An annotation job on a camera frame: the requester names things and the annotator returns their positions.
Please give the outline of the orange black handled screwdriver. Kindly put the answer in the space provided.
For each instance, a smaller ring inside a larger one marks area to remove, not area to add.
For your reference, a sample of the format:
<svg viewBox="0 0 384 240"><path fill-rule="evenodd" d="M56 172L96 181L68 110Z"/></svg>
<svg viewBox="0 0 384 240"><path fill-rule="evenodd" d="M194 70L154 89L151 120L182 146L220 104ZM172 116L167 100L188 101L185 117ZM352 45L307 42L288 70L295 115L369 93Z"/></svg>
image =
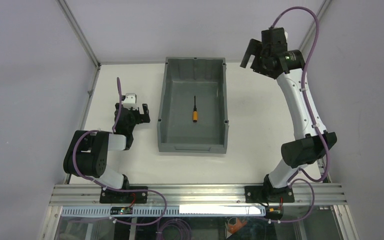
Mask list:
<svg viewBox="0 0 384 240"><path fill-rule="evenodd" d="M196 123L198 121L198 111L197 111L197 105L196 105L196 96L194 96L194 103L193 103L193 112L192 112L192 121Z"/></svg>

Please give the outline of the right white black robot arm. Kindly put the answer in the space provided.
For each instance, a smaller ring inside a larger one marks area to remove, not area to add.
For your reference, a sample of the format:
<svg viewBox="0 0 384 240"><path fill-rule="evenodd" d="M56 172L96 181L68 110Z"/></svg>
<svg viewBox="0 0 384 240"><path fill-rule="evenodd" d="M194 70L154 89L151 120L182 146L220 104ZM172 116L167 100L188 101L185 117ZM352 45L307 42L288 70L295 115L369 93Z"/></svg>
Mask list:
<svg viewBox="0 0 384 240"><path fill-rule="evenodd" d="M299 50L289 50L287 33L282 27L270 27L261 32L261 40L251 39L241 61L245 68L251 56L250 68L258 74L276 80L293 124L295 140L282 144L282 159L264 177L262 185L245 186L247 203L292 203L291 183L308 165L323 158L337 142L335 132L328 132L316 110L307 78L306 66Z"/></svg>

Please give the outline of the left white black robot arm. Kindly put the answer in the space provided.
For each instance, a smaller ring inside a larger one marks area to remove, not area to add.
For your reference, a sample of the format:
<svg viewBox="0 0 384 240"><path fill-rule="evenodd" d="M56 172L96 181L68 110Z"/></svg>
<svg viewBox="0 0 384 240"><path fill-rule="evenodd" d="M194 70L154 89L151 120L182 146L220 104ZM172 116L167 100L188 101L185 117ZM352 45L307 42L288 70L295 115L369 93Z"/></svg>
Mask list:
<svg viewBox="0 0 384 240"><path fill-rule="evenodd" d="M135 127L149 123L151 119L146 103L142 104L143 113L137 108L120 106L119 103L115 107L115 132L75 131L63 160L63 170L104 189L126 191L130 189L128 177L108 166L108 152L128 151L134 142Z"/></svg>

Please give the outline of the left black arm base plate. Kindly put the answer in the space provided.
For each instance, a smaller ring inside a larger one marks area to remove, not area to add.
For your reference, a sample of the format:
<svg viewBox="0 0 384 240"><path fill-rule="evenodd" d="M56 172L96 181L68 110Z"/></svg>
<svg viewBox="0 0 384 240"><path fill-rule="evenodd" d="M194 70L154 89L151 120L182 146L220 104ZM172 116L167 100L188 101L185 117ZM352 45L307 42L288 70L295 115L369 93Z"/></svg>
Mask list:
<svg viewBox="0 0 384 240"><path fill-rule="evenodd" d="M133 192L119 192L114 190L101 190L100 204L146 204L148 200L147 186L130 186Z"/></svg>

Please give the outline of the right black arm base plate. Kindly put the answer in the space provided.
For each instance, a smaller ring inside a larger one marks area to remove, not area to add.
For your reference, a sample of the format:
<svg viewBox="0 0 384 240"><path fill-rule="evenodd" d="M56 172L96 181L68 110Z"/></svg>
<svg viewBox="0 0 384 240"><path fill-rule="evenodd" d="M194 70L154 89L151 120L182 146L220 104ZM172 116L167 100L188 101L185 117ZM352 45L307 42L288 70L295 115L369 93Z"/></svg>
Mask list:
<svg viewBox="0 0 384 240"><path fill-rule="evenodd" d="M294 203L293 190L288 187L272 188L264 185L248 185L244 187L246 203Z"/></svg>

